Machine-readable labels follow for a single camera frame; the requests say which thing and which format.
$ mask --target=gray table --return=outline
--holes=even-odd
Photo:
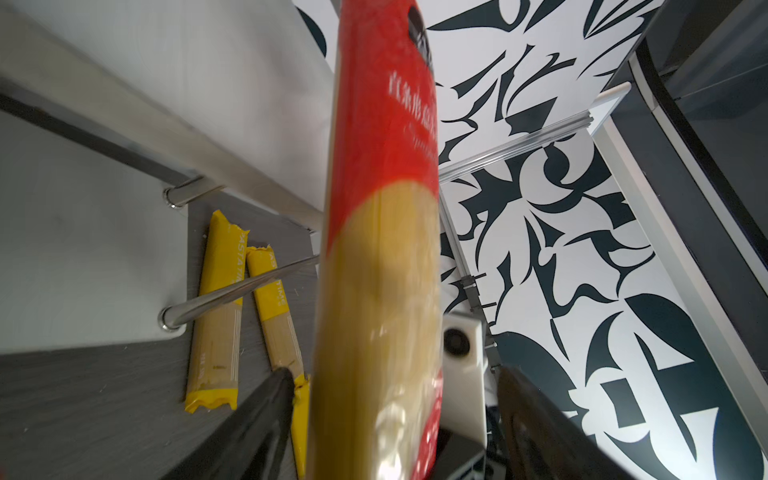
[[[197,295],[210,215],[217,208],[269,242],[279,264],[312,254],[309,231],[226,194],[190,205],[187,288]],[[314,269],[284,285],[304,365],[312,370]],[[252,296],[243,301],[240,395],[269,374]],[[191,332],[177,339],[0,357],[0,472],[16,478],[157,478],[229,414],[184,411]],[[286,450],[280,478],[295,478]]]

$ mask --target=pasta package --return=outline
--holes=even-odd
[[[248,274],[251,276],[275,270],[277,260],[272,247],[248,247]],[[310,381],[304,375],[299,342],[293,329],[283,281],[277,280],[253,291],[259,310],[261,329],[266,340],[272,369],[285,367],[293,374],[293,418],[290,434],[293,457],[299,479],[306,474],[306,430],[310,416]]]
[[[414,0],[345,0],[307,478],[409,480],[442,395],[435,82]]]
[[[248,230],[231,224],[216,210],[210,218],[200,278],[200,295],[243,279]],[[240,318],[243,299],[220,306],[194,321],[187,400],[184,409],[237,408],[237,367],[240,358]]]

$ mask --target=decorative pattern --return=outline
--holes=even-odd
[[[586,111],[663,0],[422,0],[440,163]]]
[[[421,0],[440,163],[586,111],[662,3]],[[481,276],[502,360],[604,452],[645,480],[768,478],[768,462],[586,130],[442,191],[461,253]],[[468,310],[445,233],[441,245],[442,308]]]
[[[443,193],[505,365],[637,478],[764,458],[586,130]]]

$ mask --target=red label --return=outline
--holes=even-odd
[[[429,414],[427,423],[424,425],[422,442],[419,445],[419,457],[416,459],[416,465],[413,466],[411,480],[423,480],[431,472],[435,464],[435,453],[437,452],[437,434],[440,430],[440,412],[442,410],[442,370],[435,380],[435,403],[432,405],[432,411]]]
[[[413,180],[438,195],[435,81],[409,36],[412,8],[413,0],[342,7],[328,250],[349,215],[382,187]]]

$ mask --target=yellow pasta package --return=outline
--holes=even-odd
[[[231,224],[216,210],[210,218],[208,242],[200,278],[200,295],[243,279],[248,230]],[[243,299],[205,313],[194,321],[187,400],[184,409],[237,408],[237,368],[240,358],[240,318]]]
[[[269,246],[248,247],[247,262],[250,276],[261,275],[277,268],[275,252]],[[296,473],[299,478],[304,478],[306,430],[310,416],[310,381],[304,374],[299,342],[296,340],[282,280],[257,288],[253,291],[253,298],[259,310],[259,320],[272,368],[285,367],[293,374],[293,420],[290,431]]]

